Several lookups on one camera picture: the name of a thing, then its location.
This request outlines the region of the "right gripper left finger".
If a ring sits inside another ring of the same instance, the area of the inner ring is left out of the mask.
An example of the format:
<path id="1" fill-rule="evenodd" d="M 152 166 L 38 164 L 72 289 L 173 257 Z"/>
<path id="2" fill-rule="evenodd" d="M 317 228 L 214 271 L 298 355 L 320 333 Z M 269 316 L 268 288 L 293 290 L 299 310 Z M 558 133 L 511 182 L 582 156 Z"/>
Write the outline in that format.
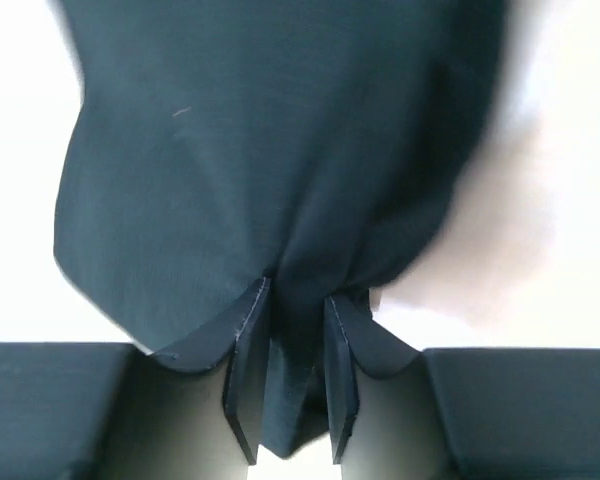
<path id="1" fill-rule="evenodd" d="M 182 375 L 205 375 L 227 362 L 223 415 L 248 464 L 257 462 L 269 357 L 270 280 L 249 286 L 226 310 L 150 355 Z"/>

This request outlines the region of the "black tank top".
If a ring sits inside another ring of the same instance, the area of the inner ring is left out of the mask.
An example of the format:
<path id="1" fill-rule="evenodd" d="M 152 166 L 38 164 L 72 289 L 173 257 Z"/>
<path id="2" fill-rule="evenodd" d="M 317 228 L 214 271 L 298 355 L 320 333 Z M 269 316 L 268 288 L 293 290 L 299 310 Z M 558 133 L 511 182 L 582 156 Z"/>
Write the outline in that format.
<path id="1" fill-rule="evenodd" d="M 324 302 L 396 279 L 486 127 L 506 1 L 63 1 L 83 103 L 55 259 L 161 349 L 271 283 L 267 449 L 304 441 Z"/>

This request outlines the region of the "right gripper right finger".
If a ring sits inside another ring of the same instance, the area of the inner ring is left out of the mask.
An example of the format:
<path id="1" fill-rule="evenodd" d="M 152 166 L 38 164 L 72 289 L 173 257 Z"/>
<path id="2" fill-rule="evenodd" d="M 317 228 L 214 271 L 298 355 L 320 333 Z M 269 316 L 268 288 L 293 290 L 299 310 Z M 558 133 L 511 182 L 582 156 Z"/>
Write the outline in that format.
<path id="1" fill-rule="evenodd" d="M 369 308 L 343 295 L 324 303 L 323 366 L 332 460 L 342 460 L 359 414 L 357 371 L 373 380 L 397 376 L 420 352 L 375 322 Z"/>

